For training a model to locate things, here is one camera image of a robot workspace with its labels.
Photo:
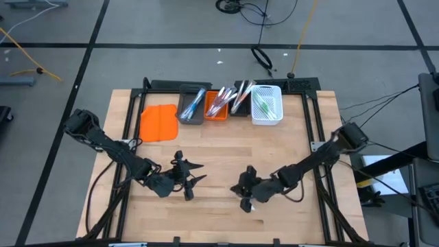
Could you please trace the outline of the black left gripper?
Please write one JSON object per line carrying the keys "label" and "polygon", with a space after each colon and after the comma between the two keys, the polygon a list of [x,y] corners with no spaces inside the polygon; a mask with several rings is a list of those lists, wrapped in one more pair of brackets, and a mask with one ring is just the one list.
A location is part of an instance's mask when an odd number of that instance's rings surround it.
{"label": "black left gripper", "polygon": [[174,160],[171,161],[173,167],[166,172],[158,172],[160,165],[148,159],[148,163],[154,171],[148,176],[147,187],[154,191],[160,198],[165,198],[171,192],[178,192],[183,190],[186,201],[193,199],[193,187],[200,182],[206,175],[193,177],[188,179],[191,173],[189,170],[204,167],[201,164],[190,163],[188,160],[183,160],[183,153],[178,150],[174,154]]}

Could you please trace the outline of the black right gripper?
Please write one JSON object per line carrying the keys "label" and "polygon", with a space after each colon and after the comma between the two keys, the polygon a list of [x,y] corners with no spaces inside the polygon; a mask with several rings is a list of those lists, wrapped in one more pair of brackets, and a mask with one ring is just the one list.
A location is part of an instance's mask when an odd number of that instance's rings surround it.
{"label": "black right gripper", "polygon": [[283,191],[283,185],[274,173],[269,178],[257,177],[257,171],[253,166],[247,166],[245,172],[239,177],[239,185],[230,188],[235,194],[241,196],[240,207],[246,213],[251,212],[251,200],[267,202],[273,195]]}

